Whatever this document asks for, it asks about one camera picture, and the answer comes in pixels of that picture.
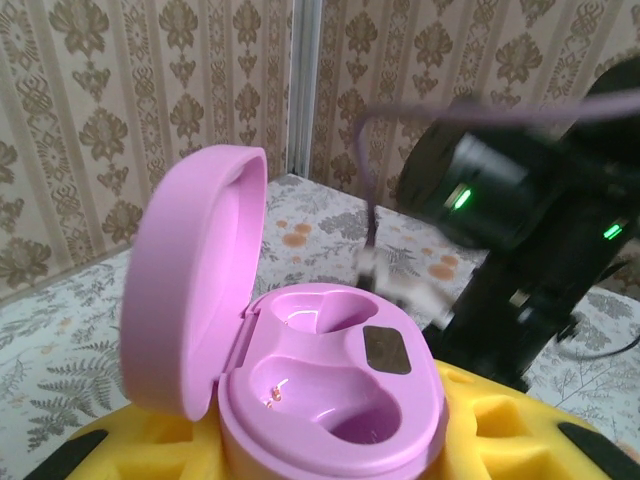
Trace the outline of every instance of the open case lid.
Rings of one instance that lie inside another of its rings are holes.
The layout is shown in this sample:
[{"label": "open case lid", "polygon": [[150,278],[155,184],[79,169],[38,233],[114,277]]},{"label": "open case lid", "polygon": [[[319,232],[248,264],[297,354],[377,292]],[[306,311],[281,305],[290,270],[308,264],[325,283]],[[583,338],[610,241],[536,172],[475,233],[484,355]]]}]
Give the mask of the open case lid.
[{"label": "open case lid", "polygon": [[251,300],[264,226],[266,156],[218,145],[164,177],[127,274],[121,361],[129,399],[192,421],[209,408]]}]

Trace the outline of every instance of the floral tablecloth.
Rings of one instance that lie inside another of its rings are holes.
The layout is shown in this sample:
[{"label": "floral tablecloth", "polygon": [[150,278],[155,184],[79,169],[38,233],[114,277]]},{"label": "floral tablecloth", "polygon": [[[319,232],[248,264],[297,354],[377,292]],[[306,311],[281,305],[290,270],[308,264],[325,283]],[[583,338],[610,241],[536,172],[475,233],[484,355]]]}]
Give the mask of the floral tablecloth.
[{"label": "floral tablecloth", "polygon": [[[353,283],[363,204],[294,176],[269,186],[255,295],[300,282]],[[459,294],[482,255],[432,228],[381,209],[379,245],[396,271],[429,276]],[[77,428],[127,404],[118,365],[122,253],[0,311],[0,479],[21,479]],[[571,348],[618,348],[640,330],[640,303],[594,288]],[[418,324],[425,319],[414,315]],[[572,362],[548,348],[530,371],[531,395],[640,450],[640,349]]]}]

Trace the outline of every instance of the metal strip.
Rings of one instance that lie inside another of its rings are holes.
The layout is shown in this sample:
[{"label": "metal strip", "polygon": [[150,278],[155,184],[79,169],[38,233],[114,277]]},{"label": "metal strip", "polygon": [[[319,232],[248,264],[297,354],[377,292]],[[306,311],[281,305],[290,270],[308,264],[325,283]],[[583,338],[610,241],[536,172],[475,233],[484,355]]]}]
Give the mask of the metal strip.
[{"label": "metal strip", "polygon": [[289,78],[287,172],[309,177],[322,0],[294,0]]}]

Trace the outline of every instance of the damask wallpaper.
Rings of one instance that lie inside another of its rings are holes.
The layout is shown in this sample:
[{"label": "damask wallpaper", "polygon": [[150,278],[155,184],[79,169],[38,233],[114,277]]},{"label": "damask wallpaper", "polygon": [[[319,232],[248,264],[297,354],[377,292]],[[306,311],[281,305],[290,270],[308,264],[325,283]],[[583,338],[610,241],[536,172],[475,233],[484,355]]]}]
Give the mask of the damask wallpaper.
[{"label": "damask wallpaper", "polygon": [[[351,127],[366,104],[448,104],[470,93],[507,108],[561,104],[637,54],[638,0],[324,0],[311,178],[360,193]],[[368,129],[385,206],[426,127]]]},{"label": "damask wallpaper", "polygon": [[293,0],[0,0],[0,300],[126,246],[215,143],[284,172]]}]

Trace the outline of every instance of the black foam edge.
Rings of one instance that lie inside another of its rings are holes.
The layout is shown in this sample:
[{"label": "black foam edge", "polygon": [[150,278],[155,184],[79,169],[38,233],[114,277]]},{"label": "black foam edge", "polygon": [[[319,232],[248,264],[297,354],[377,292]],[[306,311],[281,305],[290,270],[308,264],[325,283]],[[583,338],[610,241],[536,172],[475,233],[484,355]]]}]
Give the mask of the black foam edge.
[{"label": "black foam edge", "polygon": [[67,440],[24,480],[65,480],[107,438],[106,430],[93,430]]},{"label": "black foam edge", "polygon": [[558,429],[611,480],[640,479],[640,465],[601,433],[570,422]]}]

